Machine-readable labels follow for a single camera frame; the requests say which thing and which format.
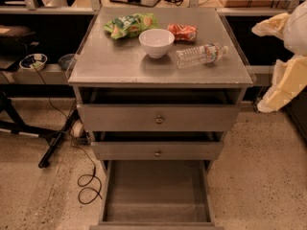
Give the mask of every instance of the drawer handle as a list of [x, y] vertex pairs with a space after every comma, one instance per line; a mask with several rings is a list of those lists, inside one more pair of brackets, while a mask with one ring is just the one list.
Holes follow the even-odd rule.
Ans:
[[155, 157], [159, 157], [159, 156], [161, 156], [161, 150], [159, 150], [159, 149], [157, 149], [155, 152], [154, 152], [154, 156]]
[[163, 124], [164, 119], [163, 119], [163, 117], [161, 117], [161, 116], [157, 116], [157, 117], [155, 118], [155, 122], [156, 122], [157, 124], [161, 125], [161, 124]]

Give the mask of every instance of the open drawer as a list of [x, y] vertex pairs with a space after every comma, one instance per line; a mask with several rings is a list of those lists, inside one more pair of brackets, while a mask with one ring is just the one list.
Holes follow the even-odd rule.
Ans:
[[92, 142], [98, 160], [215, 160], [223, 142], [214, 132], [105, 132]]
[[91, 230], [222, 230], [214, 226], [201, 161], [110, 161]]
[[228, 131], [240, 111], [234, 104], [78, 104], [86, 130]]

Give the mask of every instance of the speckled floor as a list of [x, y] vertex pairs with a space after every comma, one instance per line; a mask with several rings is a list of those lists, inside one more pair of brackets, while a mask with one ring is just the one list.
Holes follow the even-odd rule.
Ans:
[[[53, 100], [66, 114], [72, 103]], [[13, 104], [28, 125], [60, 129], [65, 121], [46, 100]], [[0, 114], [0, 120], [7, 119]], [[92, 173], [93, 164], [70, 146], [69, 136], [45, 169], [37, 166], [49, 148], [44, 139], [0, 132], [0, 144], [0, 229], [81, 230], [97, 224], [101, 200], [78, 201], [78, 178]], [[83, 148], [104, 185], [91, 147]], [[307, 148], [284, 112], [241, 112], [208, 182], [215, 223], [225, 230], [307, 229]]]

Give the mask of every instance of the food wrapper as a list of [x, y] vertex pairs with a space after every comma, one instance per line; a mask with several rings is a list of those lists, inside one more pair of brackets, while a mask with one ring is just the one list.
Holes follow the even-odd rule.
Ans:
[[286, 12], [280, 13], [276, 16], [266, 19], [260, 23], [257, 23], [251, 31], [259, 36], [274, 35], [277, 38], [283, 40], [283, 31], [290, 15]]
[[134, 13], [117, 17], [104, 26], [113, 39], [139, 36], [145, 30], [157, 27], [157, 20], [153, 13]]
[[169, 24], [168, 30], [175, 36], [175, 40], [195, 42], [197, 27], [189, 25]]

